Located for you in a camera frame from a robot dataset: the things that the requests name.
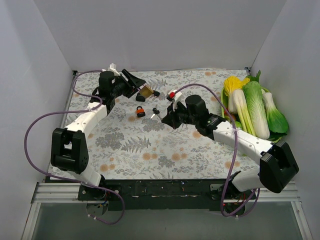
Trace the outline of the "large brass padlock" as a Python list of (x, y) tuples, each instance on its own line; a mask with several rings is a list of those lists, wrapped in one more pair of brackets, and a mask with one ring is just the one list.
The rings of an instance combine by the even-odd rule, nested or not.
[(153, 95), (153, 93), (154, 93), (154, 90), (151, 89), (148, 85), (144, 85), (139, 91), (139, 94), (146, 99), (149, 98), (151, 95)]

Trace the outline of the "black-headed key bunch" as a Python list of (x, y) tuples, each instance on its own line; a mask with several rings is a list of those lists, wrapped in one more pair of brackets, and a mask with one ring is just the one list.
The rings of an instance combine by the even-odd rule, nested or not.
[(156, 91), (156, 90), (154, 90), (152, 94), (153, 94), (154, 97), (159, 97), (161, 93)]

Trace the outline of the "orange black padlock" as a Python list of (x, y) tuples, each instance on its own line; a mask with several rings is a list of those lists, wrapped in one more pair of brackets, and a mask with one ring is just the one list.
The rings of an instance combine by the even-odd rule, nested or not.
[(142, 118), (146, 116), (145, 110), (142, 108), (142, 106), (138, 106), (136, 108), (136, 115), (138, 118)]

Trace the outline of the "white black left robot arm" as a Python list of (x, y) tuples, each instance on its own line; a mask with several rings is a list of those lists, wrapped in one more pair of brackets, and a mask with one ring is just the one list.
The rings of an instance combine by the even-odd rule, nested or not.
[(95, 200), (106, 196), (106, 187), (101, 184), (102, 176), (89, 166), (87, 138), (98, 123), (108, 116), (119, 96), (132, 97), (146, 84), (127, 70), (117, 72), (110, 68), (99, 74), (98, 86), (91, 94), (85, 112), (65, 128), (56, 128), (52, 133), (52, 166), (69, 172), (78, 181), (90, 184), (89, 194)]

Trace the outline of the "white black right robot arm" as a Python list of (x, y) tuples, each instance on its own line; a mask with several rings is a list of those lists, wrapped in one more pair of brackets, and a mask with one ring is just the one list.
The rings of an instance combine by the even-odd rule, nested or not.
[(237, 199), (245, 191), (266, 188), (279, 194), (299, 172), (299, 167), (287, 142), (271, 142), (243, 130), (235, 130), (226, 119), (209, 113), (205, 101), (199, 95), (190, 95), (185, 104), (181, 93), (170, 92), (170, 105), (162, 123), (177, 129), (181, 124), (194, 125), (197, 131), (216, 142), (237, 147), (237, 150), (254, 160), (259, 169), (237, 171), (215, 190), (215, 196)]

